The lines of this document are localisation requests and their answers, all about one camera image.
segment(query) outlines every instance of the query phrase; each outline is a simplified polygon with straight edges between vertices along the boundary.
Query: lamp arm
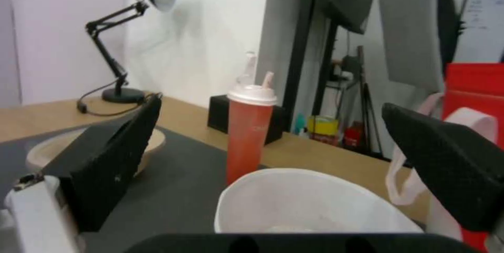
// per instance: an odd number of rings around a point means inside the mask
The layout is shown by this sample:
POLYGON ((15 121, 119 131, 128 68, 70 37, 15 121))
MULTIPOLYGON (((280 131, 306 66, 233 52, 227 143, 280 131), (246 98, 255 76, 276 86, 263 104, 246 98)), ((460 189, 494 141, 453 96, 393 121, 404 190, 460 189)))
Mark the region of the lamp arm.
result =
POLYGON ((105 59, 108 67, 112 70, 115 77, 117 78, 116 89, 120 89, 120 87, 124 84, 125 78, 126 78, 126 72, 122 69, 122 67, 119 65, 119 63, 109 54, 105 45, 103 45, 103 42, 100 40, 99 34, 107 29, 113 28, 115 26, 126 23, 130 20, 133 20, 135 18, 143 16, 146 9, 148 9, 148 8, 149 8, 149 6, 146 3, 144 3, 143 1, 138 1, 137 3, 132 4, 124 9, 121 9, 119 11, 116 11, 116 12, 108 15, 108 16, 105 16, 105 17, 100 18, 98 20, 91 21, 86 24, 86 32, 91 37, 94 44, 96 45, 96 47, 100 51, 101 55, 105 59), (117 21, 113 21, 113 22, 108 21, 111 18, 117 17, 117 16, 119 16, 123 13, 126 13, 128 11, 131 11, 131 10, 135 10, 136 13, 134 15, 128 16, 126 18, 122 18, 121 20, 117 20, 117 21))

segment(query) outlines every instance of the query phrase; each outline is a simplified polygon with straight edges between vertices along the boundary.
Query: black pole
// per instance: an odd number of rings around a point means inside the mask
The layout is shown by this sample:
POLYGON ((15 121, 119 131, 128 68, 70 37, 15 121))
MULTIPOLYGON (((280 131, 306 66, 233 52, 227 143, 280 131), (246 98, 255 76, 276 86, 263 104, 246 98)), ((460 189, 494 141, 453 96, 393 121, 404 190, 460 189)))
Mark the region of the black pole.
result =
POLYGON ((320 66, 319 82, 317 84, 317 92, 315 93, 315 102, 313 103, 313 110, 311 115, 320 115, 322 108, 322 101, 324 100, 324 93, 326 92, 326 85, 331 73, 331 62, 333 60, 333 49, 336 41, 336 34, 338 33, 338 24, 333 19, 329 25, 329 33, 326 38, 326 47, 324 48, 324 58, 320 66))
POLYGON ((300 10, 297 18, 296 33, 294 43, 292 45, 292 53, 290 56, 289 72, 287 75, 287 83, 285 84, 285 93, 282 107, 285 111, 284 131, 289 132, 294 117, 294 108, 296 105, 297 91, 299 89, 299 81, 304 63, 304 54, 306 53, 306 45, 308 43, 308 35, 310 33, 311 18, 315 0, 301 0, 300 10))
POLYGON ((99 52, 101 53, 101 55, 105 59, 108 67, 112 70, 114 76, 119 79, 116 83, 116 88, 115 88, 117 94, 120 94, 120 87, 124 84, 124 81, 125 81, 124 78, 126 77, 126 75, 124 74, 124 71, 121 71, 119 69, 119 64, 117 63, 117 61, 109 54, 105 45, 103 45, 103 42, 99 38, 100 33, 107 30, 107 29, 110 29, 115 26, 119 26, 123 23, 126 23, 129 20, 133 20, 134 18, 138 18, 140 16, 143 16, 148 7, 149 6, 147 4, 145 4, 144 2, 137 2, 137 3, 132 4, 124 9, 121 9, 121 10, 116 11, 110 15, 103 17, 103 18, 91 21, 88 24, 86 24, 86 31, 87 31, 88 35, 93 40, 97 49, 99 50, 99 52), (121 20, 107 22, 111 18, 117 17, 117 16, 119 16, 123 13, 126 13, 128 11, 131 11, 131 10, 136 10, 137 13, 134 15, 125 17, 121 20))

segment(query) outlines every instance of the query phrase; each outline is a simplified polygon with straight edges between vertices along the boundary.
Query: lamp cord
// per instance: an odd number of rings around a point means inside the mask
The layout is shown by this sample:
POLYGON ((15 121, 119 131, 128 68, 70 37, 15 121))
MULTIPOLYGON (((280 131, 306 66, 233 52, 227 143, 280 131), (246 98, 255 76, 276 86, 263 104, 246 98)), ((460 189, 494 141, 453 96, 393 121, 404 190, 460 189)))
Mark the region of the lamp cord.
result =
POLYGON ((129 113, 130 111, 133 111, 137 108, 139 108, 140 106, 142 106, 142 104, 144 104, 145 100, 143 100, 142 102, 139 102, 137 103, 137 106, 134 106, 132 108, 128 108, 126 110, 123 110, 123 111, 119 111, 118 113, 96 113, 94 111, 90 111, 88 109, 88 106, 87 104, 84 103, 84 98, 87 97, 88 95, 94 93, 94 92, 98 92, 99 90, 103 90, 104 88, 107 88, 109 86, 112 86, 114 85, 119 79, 115 79, 113 82, 109 83, 109 84, 106 84, 106 85, 103 85, 99 88, 96 88, 94 90, 91 90, 85 94, 83 94, 82 97, 79 98, 79 100, 77 100, 77 110, 79 110, 80 113, 83 113, 83 114, 90 114, 90 115, 94 115, 94 116, 102 116, 102 117, 109 117, 109 116, 116 116, 116 115, 121 115, 121 114, 124 114, 124 113, 129 113))

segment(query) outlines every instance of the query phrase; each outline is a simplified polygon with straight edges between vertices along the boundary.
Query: black box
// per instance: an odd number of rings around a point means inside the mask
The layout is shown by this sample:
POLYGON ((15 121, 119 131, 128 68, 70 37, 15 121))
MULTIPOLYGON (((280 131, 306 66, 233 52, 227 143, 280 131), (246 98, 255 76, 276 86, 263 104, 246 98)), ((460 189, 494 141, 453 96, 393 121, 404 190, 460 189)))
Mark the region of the black box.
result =
MULTIPOLYGON (((208 110, 207 126, 227 134, 227 124, 229 117, 229 99, 226 95, 210 97, 210 107, 208 110)), ((274 106, 270 120, 270 127, 266 135, 265 145, 270 144, 280 138, 283 133, 284 109, 281 106, 274 106)))

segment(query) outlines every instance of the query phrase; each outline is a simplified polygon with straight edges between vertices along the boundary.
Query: straw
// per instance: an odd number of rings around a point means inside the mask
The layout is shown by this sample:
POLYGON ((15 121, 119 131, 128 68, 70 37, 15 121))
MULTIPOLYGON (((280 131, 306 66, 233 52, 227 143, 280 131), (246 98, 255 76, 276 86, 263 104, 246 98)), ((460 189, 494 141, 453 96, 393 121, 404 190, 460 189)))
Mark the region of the straw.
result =
POLYGON ((271 72, 271 71, 268 71, 266 73, 266 76, 264 77, 264 81, 263 81, 263 89, 268 89, 271 87, 271 81, 273 80, 273 76, 275 75, 275 73, 271 72))

